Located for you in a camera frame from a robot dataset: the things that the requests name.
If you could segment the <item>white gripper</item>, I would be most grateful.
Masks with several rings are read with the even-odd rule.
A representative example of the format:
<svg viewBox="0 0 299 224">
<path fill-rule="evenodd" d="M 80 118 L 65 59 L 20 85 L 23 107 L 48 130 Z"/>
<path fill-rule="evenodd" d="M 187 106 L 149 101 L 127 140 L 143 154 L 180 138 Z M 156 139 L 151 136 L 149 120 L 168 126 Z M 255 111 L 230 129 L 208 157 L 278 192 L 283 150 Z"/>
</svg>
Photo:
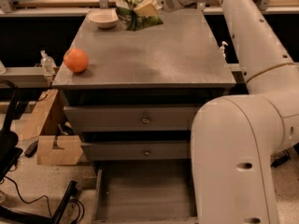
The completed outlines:
<svg viewBox="0 0 299 224">
<path fill-rule="evenodd" d="M 162 6 L 164 11 L 173 11 L 179 9 L 178 0 L 156 0 Z M 139 17 L 151 17 L 158 14 L 158 4 L 154 0 L 149 0 L 138 4 L 134 8 L 134 12 Z"/>
</svg>

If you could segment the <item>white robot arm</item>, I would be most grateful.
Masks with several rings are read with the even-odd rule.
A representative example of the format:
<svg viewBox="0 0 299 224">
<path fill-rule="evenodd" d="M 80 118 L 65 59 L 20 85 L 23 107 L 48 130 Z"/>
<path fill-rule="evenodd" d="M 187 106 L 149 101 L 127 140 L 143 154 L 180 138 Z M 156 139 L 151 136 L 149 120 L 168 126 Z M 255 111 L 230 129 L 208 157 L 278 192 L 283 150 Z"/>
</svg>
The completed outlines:
<svg viewBox="0 0 299 224">
<path fill-rule="evenodd" d="M 145 0 L 139 15 L 204 0 Z M 203 105 L 192 123 L 199 224 L 279 224 L 271 156 L 299 139 L 299 70 L 252 0 L 218 0 L 248 94 Z"/>
</svg>

